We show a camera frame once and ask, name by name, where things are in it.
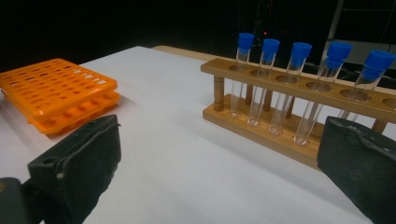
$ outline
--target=glass test tube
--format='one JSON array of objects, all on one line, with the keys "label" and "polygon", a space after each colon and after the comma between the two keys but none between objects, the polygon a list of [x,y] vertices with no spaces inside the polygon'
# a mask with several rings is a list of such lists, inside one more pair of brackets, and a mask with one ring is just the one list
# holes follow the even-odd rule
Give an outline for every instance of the glass test tube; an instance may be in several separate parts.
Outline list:
[{"label": "glass test tube", "polygon": [[[317,81],[308,83],[307,87],[312,91],[329,91],[351,49],[352,46],[349,44],[332,42],[327,51],[327,58],[319,68]],[[308,102],[296,134],[293,136],[294,143],[300,146],[309,145],[308,137],[318,120],[322,107],[323,104]]]},{"label": "glass test tube", "polygon": [[[291,50],[291,56],[284,76],[278,77],[278,81],[286,84],[294,84],[298,82],[300,74],[303,72],[305,59],[308,57],[312,46],[305,43],[294,43]],[[274,135],[283,133],[282,125],[285,120],[286,114],[289,110],[290,102],[293,96],[285,93],[280,93],[277,97],[276,107],[274,109],[271,125],[268,131]]]},{"label": "glass test tube", "polygon": [[[250,48],[253,43],[254,35],[248,33],[239,34],[238,38],[238,50],[236,52],[236,66],[231,68],[235,71],[246,71],[248,65],[248,59],[250,55]],[[230,113],[228,116],[231,118],[238,118],[240,114],[237,111],[239,99],[242,96],[244,83],[240,81],[233,81],[232,93],[231,93],[231,106]]]},{"label": "glass test tube", "polygon": [[[253,71],[256,73],[255,75],[257,77],[271,76],[279,43],[280,42],[275,39],[264,39],[262,41],[262,56],[260,58],[260,66],[257,71]],[[247,120],[247,123],[250,126],[257,126],[260,124],[260,113],[262,112],[265,93],[265,88],[257,86],[253,87],[253,97]]]},{"label": "glass test tube", "polygon": [[[385,71],[395,60],[394,54],[382,51],[372,50],[364,62],[361,74],[356,80],[352,90],[342,91],[347,99],[352,101],[368,101],[371,98],[371,91],[376,87]],[[341,110],[338,118],[355,121],[359,114]]]}]

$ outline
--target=wooden rack base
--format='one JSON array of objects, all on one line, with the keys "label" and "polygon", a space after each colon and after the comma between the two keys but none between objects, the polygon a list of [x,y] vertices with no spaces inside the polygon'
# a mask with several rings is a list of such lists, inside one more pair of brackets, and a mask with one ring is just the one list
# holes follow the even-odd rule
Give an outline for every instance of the wooden rack base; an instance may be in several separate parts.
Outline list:
[{"label": "wooden rack base", "polygon": [[272,135],[267,131],[271,122],[271,112],[262,111],[261,124],[252,127],[247,123],[249,105],[245,104],[245,99],[242,99],[238,107],[238,112],[241,116],[237,119],[228,117],[230,98],[231,94],[225,95],[224,109],[222,111],[216,111],[214,104],[208,106],[203,111],[204,119],[318,170],[317,155],[323,124],[317,123],[314,127],[309,138],[309,146],[298,146],[293,142],[292,137],[295,134],[295,127],[300,123],[300,117],[291,115],[283,123],[283,134]]}]

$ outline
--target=orange test tube rack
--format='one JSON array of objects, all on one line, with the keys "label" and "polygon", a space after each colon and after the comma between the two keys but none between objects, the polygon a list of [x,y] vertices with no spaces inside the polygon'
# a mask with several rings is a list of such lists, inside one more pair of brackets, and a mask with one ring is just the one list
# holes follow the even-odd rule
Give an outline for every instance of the orange test tube rack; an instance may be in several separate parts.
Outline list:
[{"label": "orange test tube rack", "polygon": [[117,81],[63,59],[0,74],[0,88],[43,134],[61,134],[99,117],[120,95]]}]

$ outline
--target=blue cap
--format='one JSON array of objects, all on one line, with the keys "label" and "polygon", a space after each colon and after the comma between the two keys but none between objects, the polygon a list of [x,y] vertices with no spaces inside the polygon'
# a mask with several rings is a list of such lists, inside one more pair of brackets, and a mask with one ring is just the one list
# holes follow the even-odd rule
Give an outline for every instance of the blue cap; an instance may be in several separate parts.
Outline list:
[{"label": "blue cap", "polygon": [[393,61],[396,59],[396,55],[388,53],[382,50],[372,50],[369,56],[364,62],[365,68],[362,73],[364,78],[375,80],[381,76],[385,70],[387,70]]},{"label": "blue cap", "polygon": [[262,41],[262,52],[265,61],[272,61],[274,59],[274,55],[277,53],[279,49],[279,40],[276,39],[264,39]]},{"label": "blue cap", "polygon": [[332,42],[327,51],[326,65],[331,68],[339,68],[343,64],[344,59],[349,55],[352,45],[341,42]]},{"label": "blue cap", "polygon": [[311,52],[312,45],[305,44],[301,42],[296,42],[293,44],[293,49],[291,50],[291,65],[299,67],[303,65],[304,59],[309,56]]},{"label": "blue cap", "polygon": [[238,47],[241,49],[250,49],[253,44],[253,34],[240,33],[238,38]]}]

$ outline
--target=white table surface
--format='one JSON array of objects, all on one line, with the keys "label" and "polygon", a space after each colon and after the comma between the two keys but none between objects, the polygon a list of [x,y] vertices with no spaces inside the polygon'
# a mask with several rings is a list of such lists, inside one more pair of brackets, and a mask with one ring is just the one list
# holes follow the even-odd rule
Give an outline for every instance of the white table surface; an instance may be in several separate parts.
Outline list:
[{"label": "white table surface", "polygon": [[[122,160],[85,223],[371,223],[325,174],[204,120],[213,76],[202,63],[135,47],[82,64],[122,95],[108,113]],[[24,182],[26,164],[65,135],[48,138],[0,103],[0,176]]]}]

